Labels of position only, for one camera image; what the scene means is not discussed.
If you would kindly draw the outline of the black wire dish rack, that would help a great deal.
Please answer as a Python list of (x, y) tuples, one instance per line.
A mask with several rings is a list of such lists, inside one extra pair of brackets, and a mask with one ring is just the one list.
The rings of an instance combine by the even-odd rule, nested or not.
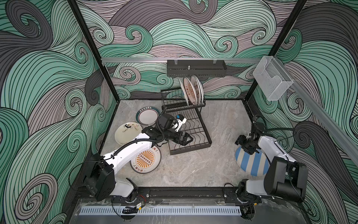
[(184, 97), (183, 90), (179, 87), (161, 90), (162, 108), (172, 116), (183, 115), (186, 118), (181, 131), (188, 133), (193, 141), (186, 146), (178, 143), (170, 143), (170, 155), (178, 155), (195, 150), (209, 148), (212, 140), (201, 115), (201, 109), (206, 106), (206, 101), (200, 105), (192, 105)]

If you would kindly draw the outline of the orange sunburst plate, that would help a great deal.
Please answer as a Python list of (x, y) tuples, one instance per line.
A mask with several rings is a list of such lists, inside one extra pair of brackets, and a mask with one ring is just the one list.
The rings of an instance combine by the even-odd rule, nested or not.
[(192, 105), (197, 105), (197, 94), (194, 89), (194, 85), (187, 77), (184, 78), (183, 82), (184, 82), (184, 88), (185, 88), (185, 92), (186, 92), (189, 102)]
[(154, 146), (130, 161), (131, 168), (140, 174), (147, 174), (154, 171), (161, 162), (161, 152), (157, 146)]

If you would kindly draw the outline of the white plate red characters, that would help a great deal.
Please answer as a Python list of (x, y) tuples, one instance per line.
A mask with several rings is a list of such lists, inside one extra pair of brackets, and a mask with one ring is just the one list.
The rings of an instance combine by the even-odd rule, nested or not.
[(194, 90), (196, 92), (197, 105), (201, 105), (202, 94), (201, 94), (201, 90), (200, 90), (199, 80), (195, 75), (191, 76), (191, 83), (193, 84)]

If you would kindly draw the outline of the cream plate black drawing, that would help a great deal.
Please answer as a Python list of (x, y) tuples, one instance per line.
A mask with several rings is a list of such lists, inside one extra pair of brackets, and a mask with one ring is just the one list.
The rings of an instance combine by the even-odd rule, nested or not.
[(127, 122), (121, 125), (115, 132), (115, 141), (119, 145), (124, 145), (135, 139), (141, 132), (143, 128), (139, 123), (136, 122)]

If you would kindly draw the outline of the white plate green flower outline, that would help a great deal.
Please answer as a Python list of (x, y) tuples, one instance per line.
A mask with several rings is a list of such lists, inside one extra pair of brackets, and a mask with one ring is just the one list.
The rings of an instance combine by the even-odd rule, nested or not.
[(200, 91), (201, 91), (201, 104), (204, 104), (204, 90), (203, 90), (203, 85), (201, 83), (201, 81), (199, 80), (199, 85), (200, 85)]

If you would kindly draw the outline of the blue striped plate large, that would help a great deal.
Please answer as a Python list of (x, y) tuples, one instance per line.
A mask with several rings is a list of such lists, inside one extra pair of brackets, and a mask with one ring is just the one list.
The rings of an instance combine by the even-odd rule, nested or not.
[(184, 96), (184, 99), (186, 101), (186, 104), (189, 106), (189, 100), (188, 100), (188, 96), (187, 96), (187, 93), (186, 93), (186, 90), (185, 90), (185, 87), (184, 87), (184, 83), (182, 81), (182, 78), (178, 78), (178, 81), (180, 83), (180, 87), (182, 89), (182, 92), (183, 92), (183, 96)]

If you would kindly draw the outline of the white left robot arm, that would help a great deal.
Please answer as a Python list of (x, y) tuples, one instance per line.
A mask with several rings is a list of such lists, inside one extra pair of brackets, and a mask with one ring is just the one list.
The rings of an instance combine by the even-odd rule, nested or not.
[(181, 146), (191, 143), (193, 137), (181, 127), (187, 121), (182, 114), (172, 116), (162, 112), (154, 126), (144, 128), (132, 141), (105, 155), (95, 154), (84, 162), (84, 185), (96, 201), (109, 197), (122, 197), (127, 202), (135, 201), (138, 187), (131, 180), (116, 180), (121, 168), (140, 153), (151, 149), (163, 141), (172, 141)]

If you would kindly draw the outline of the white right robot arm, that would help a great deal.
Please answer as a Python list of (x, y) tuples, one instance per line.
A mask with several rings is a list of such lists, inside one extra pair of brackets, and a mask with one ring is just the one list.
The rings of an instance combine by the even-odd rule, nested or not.
[(240, 135), (236, 140), (239, 148), (235, 159), (239, 167), (254, 180), (243, 179), (238, 184), (240, 200), (259, 201), (271, 196), (286, 201), (302, 203), (305, 198), (308, 167), (296, 161), (280, 145), (271, 133), (277, 128), (266, 128), (260, 115), (252, 118), (248, 136)]

